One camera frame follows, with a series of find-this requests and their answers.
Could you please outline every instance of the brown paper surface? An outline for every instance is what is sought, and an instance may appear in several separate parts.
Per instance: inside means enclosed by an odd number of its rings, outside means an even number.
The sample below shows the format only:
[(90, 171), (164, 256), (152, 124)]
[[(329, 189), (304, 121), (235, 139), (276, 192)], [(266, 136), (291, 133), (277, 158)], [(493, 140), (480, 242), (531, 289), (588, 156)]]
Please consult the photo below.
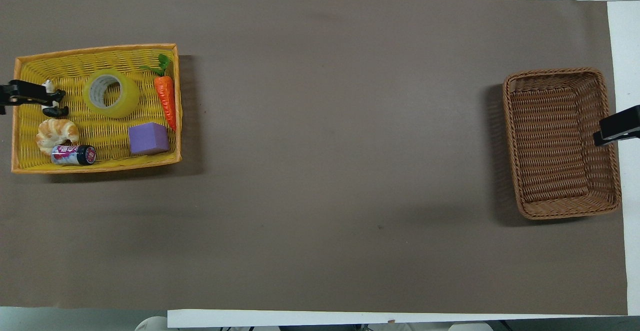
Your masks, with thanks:
[(621, 212), (519, 215), (500, 87), (587, 66), (613, 94), (605, 2), (0, 5), (3, 82), (176, 42), (184, 110), (183, 162), (52, 176), (10, 173), (0, 116), (2, 306), (627, 312)]

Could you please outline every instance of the yellow tape roll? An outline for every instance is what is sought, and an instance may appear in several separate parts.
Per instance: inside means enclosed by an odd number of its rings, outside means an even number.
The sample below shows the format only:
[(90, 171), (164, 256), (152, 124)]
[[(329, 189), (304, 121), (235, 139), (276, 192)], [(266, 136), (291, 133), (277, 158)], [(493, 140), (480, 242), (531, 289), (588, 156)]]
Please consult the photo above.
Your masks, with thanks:
[[(111, 105), (105, 105), (107, 87), (119, 84), (118, 100)], [(140, 89), (133, 80), (115, 69), (101, 69), (89, 77), (82, 89), (82, 98), (89, 110), (112, 119), (126, 117), (138, 107)]]

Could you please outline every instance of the purple cube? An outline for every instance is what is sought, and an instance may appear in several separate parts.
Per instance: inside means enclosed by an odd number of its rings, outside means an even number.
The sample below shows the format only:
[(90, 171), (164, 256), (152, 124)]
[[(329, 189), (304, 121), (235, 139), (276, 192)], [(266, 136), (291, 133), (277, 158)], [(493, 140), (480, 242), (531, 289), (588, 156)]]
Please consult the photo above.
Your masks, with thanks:
[(169, 151), (167, 128), (155, 122), (128, 128), (128, 141), (132, 154), (153, 155)]

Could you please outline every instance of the carrot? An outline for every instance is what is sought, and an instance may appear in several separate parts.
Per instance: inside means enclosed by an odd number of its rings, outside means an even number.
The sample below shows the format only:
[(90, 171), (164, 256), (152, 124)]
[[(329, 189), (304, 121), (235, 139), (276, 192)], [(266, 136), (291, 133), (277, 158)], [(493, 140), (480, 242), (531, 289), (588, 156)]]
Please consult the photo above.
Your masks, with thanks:
[(158, 98), (160, 98), (160, 103), (162, 103), (164, 119), (167, 124), (169, 124), (170, 128), (175, 131), (176, 98), (174, 96), (174, 80), (170, 76), (165, 75), (170, 63), (171, 60), (167, 55), (160, 54), (158, 55), (158, 68), (144, 65), (140, 66), (140, 69), (153, 71), (158, 75), (158, 77), (153, 79), (153, 86), (155, 87), (155, 92), (158, 94)]

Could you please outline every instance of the basket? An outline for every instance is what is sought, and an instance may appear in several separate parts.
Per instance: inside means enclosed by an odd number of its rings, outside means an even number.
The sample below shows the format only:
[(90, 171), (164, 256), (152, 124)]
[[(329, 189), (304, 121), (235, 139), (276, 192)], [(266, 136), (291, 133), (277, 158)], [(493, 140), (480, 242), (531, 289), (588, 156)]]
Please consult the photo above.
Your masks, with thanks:
[[(154, 88), (154, 74), (139, 69), (142, 65), (157, 65), (158, 55), (171, 58), (167, 74), (173, 77), (176, 111), (176, 131), (165, 120), (162, 104)], [(82, 90), (95, 71), (116, 69), (133, 80), (140, 89), (137, 108), (123, 118), (110, 118), (89, 111)], [(42, 53), (18, 57), (14, 78), (41, 84), (51, 80), (55, 88), (66, 91), (60, 106), (70, 109), (67, 119), (73, 121), (80, 132), (80, 144), (93, 145), (97, 161), (92, 165), (59, 165), (51, 162), (38, 148), (34, 137), (38, 126), (47, 119), (40, 105), (24, 104), (14, 108), (11, 140), (11, 171), (16, 174), (74, 174), (108, 172), (156, 167), (177, 163), (181, 156), (182, 105), (178, 48), (173, 43), (128, 44), (83, 48), (79, 50)], [(107, 89), (105, 101), (115, 101), (119, 91)], [(169, 151), (155, 155), (133, 155), (128, 130), (131, 126), (155, 122), (167, 126)]]
[(609, 116), (597, 69), (538, 69), (502, 87), (511, 173), (519, 212), (528, 219), (598, 215), (620, 206), (613, 145), (595, 146)]

